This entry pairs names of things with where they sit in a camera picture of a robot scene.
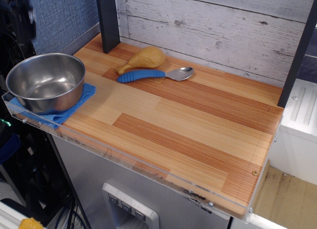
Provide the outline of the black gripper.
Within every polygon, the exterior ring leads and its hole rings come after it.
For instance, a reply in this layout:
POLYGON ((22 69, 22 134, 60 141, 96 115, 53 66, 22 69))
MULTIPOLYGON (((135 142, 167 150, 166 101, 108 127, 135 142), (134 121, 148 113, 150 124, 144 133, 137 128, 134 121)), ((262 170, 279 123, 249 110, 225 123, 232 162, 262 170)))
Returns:
POLYGON ((18 41, 32 41, 36 37, 36 16, 30 0, 0 0, 0 34, 8 33, 10 21, 18 41))

